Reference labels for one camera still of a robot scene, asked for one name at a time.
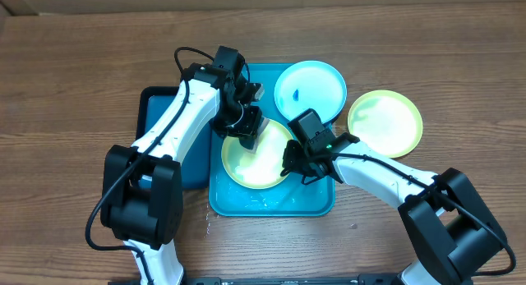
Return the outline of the green and orange sponge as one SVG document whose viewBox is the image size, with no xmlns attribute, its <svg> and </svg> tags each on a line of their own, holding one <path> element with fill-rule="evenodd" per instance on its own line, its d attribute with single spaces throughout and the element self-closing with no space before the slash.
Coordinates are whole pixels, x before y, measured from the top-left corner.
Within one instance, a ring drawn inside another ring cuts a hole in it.
<svg viewBox="0 0 526 285">
<path fill-rule="evenodd" d="M 254 154 L 257 150 L 257 146 L 259 144 L 259 139 L 262 134 L 262 132 L 265 130 L 269 123 L 269 119 L 267 117 L 262 117 L 258 127 L 256 128 L 255 135 L 250 138 L 246 139 L 240 139 L 239 143 L 240 145 L 246 149 L 249 153 Z"/>
</svg>

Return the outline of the yellow plate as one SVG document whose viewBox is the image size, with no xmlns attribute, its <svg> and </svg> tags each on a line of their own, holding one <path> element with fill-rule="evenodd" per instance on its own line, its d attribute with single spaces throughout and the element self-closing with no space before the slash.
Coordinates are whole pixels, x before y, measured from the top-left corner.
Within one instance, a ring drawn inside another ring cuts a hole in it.
<svg viewBox="0 0 526 285">
<path fill-rule="evenodd" d="M 399 158 L 417 147 L 423 120 L 416 105 L 392 90 L 373 90 L 358 97 L 348 112 L 349 133 L 389 158 Z"/>
<path fill-rule="evenodd" d="M 281 123 L 270 120 L 258 137 L 256 151 L 241 146 L 239 139 L 226 137 L 221 159 L 226 173 L 239 185 L 262 190 L 280 184 L 283 155 L 292 134 Z"/>
</svg>

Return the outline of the light blue plate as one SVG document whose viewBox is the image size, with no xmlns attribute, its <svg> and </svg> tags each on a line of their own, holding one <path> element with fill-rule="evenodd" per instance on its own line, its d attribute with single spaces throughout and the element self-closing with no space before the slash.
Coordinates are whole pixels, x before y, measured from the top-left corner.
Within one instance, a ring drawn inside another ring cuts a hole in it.
<svg viewBox="0 0 526 285">
<path fill-rule="evenodd" d="M 289 121 L 312 108 L 323 123 L 332 123 L 343 110 L 346 98 L 343 76 L 321 61 L 297 62 L 286 68 L 274 90 L 276 107 Z"/>
</svg>

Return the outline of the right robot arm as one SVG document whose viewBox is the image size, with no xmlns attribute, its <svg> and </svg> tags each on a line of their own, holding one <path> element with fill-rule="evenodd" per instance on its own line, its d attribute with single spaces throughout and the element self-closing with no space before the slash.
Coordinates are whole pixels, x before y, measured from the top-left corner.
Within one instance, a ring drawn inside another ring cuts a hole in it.
<svg viewBox="0 0 526 285">
<path fill-rule="evenodd" d="M 448 168 L 442 174 L 411 168 L 378 154 L 349 133 L 336 136 L 311 108 L 288 123 L 283 174 L 309 185 L 331 177 L 357 186 L 398 211 L 416 260 L 396 274 L 363 274 L 361 284 L 470 284 L 486 275 L 483 265 L 506 251 L 512 272 L 517 260 L 506 234 L 467 176 Z"/>
</svg>

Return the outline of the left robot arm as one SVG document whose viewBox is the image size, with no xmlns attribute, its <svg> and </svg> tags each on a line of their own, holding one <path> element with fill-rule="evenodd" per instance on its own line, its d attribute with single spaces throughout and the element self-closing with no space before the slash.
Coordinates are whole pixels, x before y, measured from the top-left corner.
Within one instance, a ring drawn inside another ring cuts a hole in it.
<svg viewBox="0 0 526 285">
<path fill-rule="evenodd" d="M 255 105 L 264 94 L 250 80 L 245 58 L 221 46 L 209 64 L 182 68 L 173 102 L 132 146 L 114 145 L 104 160 L 102 196 L 86 226 L 85 240 L 97 251 L 113 251 L 91 238 L 96 218 L 130 251 L 141 284 L 179 284 L 184 269 L 173 239 L 183 212 L 182 162 L 205 126 L 238 139 L 250 152 L 268 121 Z"/>
</svg>

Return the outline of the teal plastic tray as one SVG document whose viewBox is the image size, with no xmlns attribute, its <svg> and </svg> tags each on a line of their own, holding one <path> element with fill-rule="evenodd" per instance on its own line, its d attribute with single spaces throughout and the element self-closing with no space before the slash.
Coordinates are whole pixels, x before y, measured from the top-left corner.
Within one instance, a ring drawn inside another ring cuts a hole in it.
<svg viewBox="0 0 526 285">
<path fill-rule="evenodd" d="M 284 117 L 275 105 L 274 89 L 288 63 L 251 63 L 251 81 L 262 83 L 265 93 L 256 104 L 263 115 L 282 125 L 283 143 L 293 138 Z M 224 140 L 211 134 L 209 202 L 220 215 L 231 217 L 317 217 L 327 214 L 335 204 L 335 181 L 325 177 L 310 185 L 302 176 L 290 173 L 271 188 L 256 190 L 239 185 L 224 169 L 221 149 Z"/>
</svg>

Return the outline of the black water tray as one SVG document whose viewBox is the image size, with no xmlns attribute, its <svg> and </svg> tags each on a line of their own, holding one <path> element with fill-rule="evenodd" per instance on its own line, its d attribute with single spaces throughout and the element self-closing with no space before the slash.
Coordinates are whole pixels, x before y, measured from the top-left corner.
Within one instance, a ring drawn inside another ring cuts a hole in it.
<svg viewBox="0 0 526 285">
<path fill-rule="evenodd" d="M 136 127 L 136 139 L 141 138 L 163 115 L 178 92 L 177 86 L 150 86 L 142 90 Z M 184 190 L 204 189 L 210 179 L 210 124 L 202 129 L 182 163 Z"/>
</svg>

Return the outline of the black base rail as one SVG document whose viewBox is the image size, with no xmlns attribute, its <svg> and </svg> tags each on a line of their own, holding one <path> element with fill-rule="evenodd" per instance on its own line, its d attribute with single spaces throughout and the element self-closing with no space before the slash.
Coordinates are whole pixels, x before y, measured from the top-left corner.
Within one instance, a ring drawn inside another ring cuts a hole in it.
<svg viewBox="0 0 526 285">
<path fill-rule="evenodd" d="M 401 274 L 359 274 L 355 277 L 337 278 L 189 278 L 183 275 L 182 285 L 403 285 L 437 284 L 432 278 L 404 281 Z"/>
</svg>

